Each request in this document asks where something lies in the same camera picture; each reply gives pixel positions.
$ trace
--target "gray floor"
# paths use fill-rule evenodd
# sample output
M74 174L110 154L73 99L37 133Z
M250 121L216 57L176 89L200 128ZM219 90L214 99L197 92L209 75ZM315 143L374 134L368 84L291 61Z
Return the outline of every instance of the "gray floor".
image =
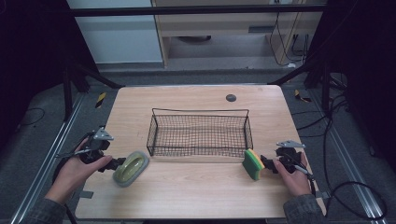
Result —
M287 66L279 66L275 63L263 35L245 37L212 36L212 39L207 42L185 42L175 38L172 43L170 61L166 68L136 69L132 73L107 72L104 73L104 76L128 86L263 84L282 77L291 70ZM68 151L72 148L87 131L106 124L112 104L117 96L116 90L111 90L91 78L88 78L88 80L92 85L90 92L74 95L75 100L79 97L82 98L81 109L76 116L76 121L72 124L71 131L62 143L61 151ZM312 99L316 99L319 95L318 89L305 91L302 85L303 80L304 75L301 75L282 87L296 127L303 127L320 118L319 108L315 102L307 103L294 97L295 89L299 89L302 94ZM101 108L95 108L97 97L103 91L106 92L104 104ZM332 96L340 93L339 91L332 91ZM26 117L21 123L36 122L30 125L22 125L15 132L7 145L5 155L0 159L0 181L2 183L0 186L0 220L2 220L2 223L8 223L15 214L63 125L62 86L56 86L39 93L31 102L31 107L41 108L42 110L27 111ZM345 107L334 113L333 122L332 133L329 134L326 145L326 160L332 186L355 179L356 176L351 175L348 171L348 166L354 165L353 169L368 185L376 188L388 204L389 214L386 222L378 223L396 223L396 211L392 209L396 207L396 200L394 199L396 175L383 159L370 156L369 146ZM324 127L325 123L320 122L313 127L299 131L302 142L307 145L306 155L317 183L323 191L328 190L323 173L323 137L312 137L312 135L323 133ZM342 144L339 143L338 137L342 140ZM350 157L346 158L340 152L340 147L345 148ZM43 197L50 187L51 173L52 169L49 169L47 176L41 176L45 181L38 192L37 198ZM364 214L365 211L361 206L362 200L356 194L357 190L353 187L346 187L340 191L339 196L345 199L349 206ZM72 211L76 208L77 202L78 197L76 195L69 204ZM371 223L355 217L336 201L332 202L329 209L329 220L334 223ZM268 222L284 223L285 221L283 219L271 219ZM79 223L107 222L81 221ZM109 220L108 223L121 223L121 221Z

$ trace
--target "green sponge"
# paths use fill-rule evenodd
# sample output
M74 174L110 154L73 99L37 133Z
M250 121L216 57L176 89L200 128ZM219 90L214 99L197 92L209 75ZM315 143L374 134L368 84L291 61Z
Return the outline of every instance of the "green sponge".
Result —
M149 158L142 151L129 155L125 162L113 173L114 181L121 187L130 186L149 165Z
M260 170L265 167L259 156L251 148L245 151L245 159L242 165L244 165L245 170L254 180L260 179Z

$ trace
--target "sleeve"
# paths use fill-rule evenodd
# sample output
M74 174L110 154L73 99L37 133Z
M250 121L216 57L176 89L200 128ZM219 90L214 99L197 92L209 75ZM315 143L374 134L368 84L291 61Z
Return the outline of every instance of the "sleeve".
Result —
M49 199L42 199L27 213L21 224L63 223L66 208Z
M283 204L283 209L290 224L327 223L312 194L301 195L287 201Z

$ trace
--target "wire mesh basket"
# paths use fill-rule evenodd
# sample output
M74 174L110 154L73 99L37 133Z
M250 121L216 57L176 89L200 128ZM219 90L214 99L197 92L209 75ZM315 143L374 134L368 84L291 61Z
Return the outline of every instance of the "wire mesh basket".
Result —
M244 157L253 148L248 110L152 109L150 156Z

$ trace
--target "wire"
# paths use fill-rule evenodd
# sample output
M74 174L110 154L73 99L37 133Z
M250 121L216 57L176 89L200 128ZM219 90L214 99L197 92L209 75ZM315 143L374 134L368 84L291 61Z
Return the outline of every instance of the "wire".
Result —
M42 120L42 119L44 118L45 114L46 114L46 111L45 111L44 109L38 108L38 107L30 108L30 109L27 109L26 111L31 111L31 110L41 110L41 112L42 112L41 117L38 118L37 120L32 121L32 122L29 122L29 123L22 123L22 124L21 124L22 126L27 126L27 125L35 124L35 123L39 122L40 120Z
M273 45L272 45L272 37L273 37L273 34L274 34L275 29L277 28L277 32L278 32L278 34L279 34L280 43L282 44L282 48L283 48L283 53L284 53L285 56L290 60L291 63L297 63L297 62L299 62L300 60L291 59L291 58L288 56L288 53L286 52L286 47L285 47L285 44L284 44L284 42L283 42L282 36L281 36L281 34L280 34L279 23L278 23L278 21L279 21L279 12L276 13L276 21L275 21L275 24L274 24L274 29L273 29L273 31L271 32L271 35L270 35L270 46L271 46L271 50L272 50L272 52L274 53L274 55L276 55L276 54L275 54L275 51L274 51L274 48L273 48ZM275 57L275 61L276 61L276 63L277 63L278 65L281 65L281 66L287 65L287 64L282 64L282 63L278 62L276 57Z
M344 95L341 94L341 95L335 97L334 100L332 101L331 110L330 110L330 113L328 113L328 116L327 116L327 118L329 119L329 121L328 121L328 123L327 123L327 125L326 125L325 133L324 133L324 136L323 136L323 169L324 169L325 180L326 180L327 186L328 186L328 188L329 188L329 190L330 190L330 192L331 192L331 193L330 193L331 196L334 197L334 199L337 200L341 205L343 205L349 212L351 212L351 213L353 213L354 215L356 215L357 217L363 218L363 219L365 219L365 220L371 220L371 221L373 221L373 220L380 220L380 219L384 218L384 217L387 215L387 213L388 213L388 206L387 206L387 203L385 202L385 200L382 198L382 196L381 196L376 190L374 190L373 188L371 188L370 186L368 186L368 185L366 185L366 184L363 184L363 183L357 182L357 181L347 181L347 182L344 182L344 183L341 183L341 184L337 185L337 186L333 189L333 188L332 188L332 185L331 185L331 183L330 183L330 180L329 180L329 175L328 175L328 170L327 170L327 160L326 160L326 158L327 158L327 157L326 157L326 154L327 154L327 148L326 148L327 134L328 134L330 128L332 127L332 113L333 113L335 110L338 110L341 106L345 105L346 102L347 102L346 100L344 100L344 101L338 103L337 105L334 105L335 100L336 100L337 98L341 97L341 96L344 96ZM339 197L337 197L337 195L335 194L335 192L336 192L337 190L339 190L340 188L342 188L342 187L344 187L344 186L347 186L347 185L359 185L359 186L363 186L363 187L366 187L367 189L369 189L373 194L375 194L375 195L381 200L381 203L383 204L383 210L384 210L384 211L383 211L382 215L381 215L380 217L368 217L368 216L366 216L366 215L363 215L363 214L361 214L361 213L359 213L359 212L353 210L353 209L350 208L349 206L347 206L347 205L346 205ZM327 213L326 213L325 217L329 214L329 209L330 209L330 204L331 204L331 202L332 202L332 197L331 197L331 198L329 199L329 201L327 201L327 203L326 203L326 210L327 210Z
M321 111L318 110L307 110L307 111L301 111L301 112L295 112L291 113L292 115L301 115L301 114L307 114L307 113L320 113Z
M330 74L330 80L331 80L331 87L339 90L339 91L345 91L347 89L347 85L344 83L343 77L341 76L341 80L335 78Z
M317 135L300 135L300 137L302 137L302 138L312 138L312 137L321 137L323 135L324 135L324 133L317 134Z
M315 120L314 122L312 122L312 123L310 123L310 124L307 124L307 125L305 125L305 126L303 126L303 127L301 127L301 128L297 128L297 131L300 131L300 130L302 130L302 129L306 129L306 128L312 127L312 126L314 126L315 124L319 123L321 120L326 119L326 118L327 118L327 116L325 115L325 116L321 117L320 119Z
M64 165L67 163L67 161L69 159L70 158L62 158L62 160L58 163L58 165L56 166L55 171L53 173L53 176L52 176L52 184L55 182L56 177L58 176L62 167L64 167ZM76 221L75 217L73 216L73 213L70 211L70 208L67 206L67 204L65 204L64 207L66 208L66 214L69 217L70 222L72 224L77 224L77 221Z
M301 57L301 61L302 61L302 63L304 64L304 63L305 63L306 55L307 55L307 53L308 53L308 40L309 40L309 35L305 35L305 41L304 41L304 47L303 47L303 49L296 50L296 49L294 49L294 46L295 46L295 44L296 44L296 41L297 41L297 39L298 39L298 36L299 36L299 35L293 35L293 44L291 45L291 52L293 53L294 56Z

